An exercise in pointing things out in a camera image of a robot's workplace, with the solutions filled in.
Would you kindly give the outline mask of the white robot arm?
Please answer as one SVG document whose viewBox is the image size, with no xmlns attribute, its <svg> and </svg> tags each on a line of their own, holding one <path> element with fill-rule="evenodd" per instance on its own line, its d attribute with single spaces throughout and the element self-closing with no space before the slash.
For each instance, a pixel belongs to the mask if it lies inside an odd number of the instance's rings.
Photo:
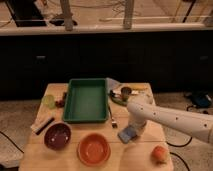
<svg viewBox="0 0 213 171">
<path fill-rule="evenodd" d="M 141 132 L 150 120 L 213 145 L 212 115 L 160 107 L 152 102 L 145 95 L 138 95 L 128 101 L 129 124 L 137 132 Z"/>
</svg>

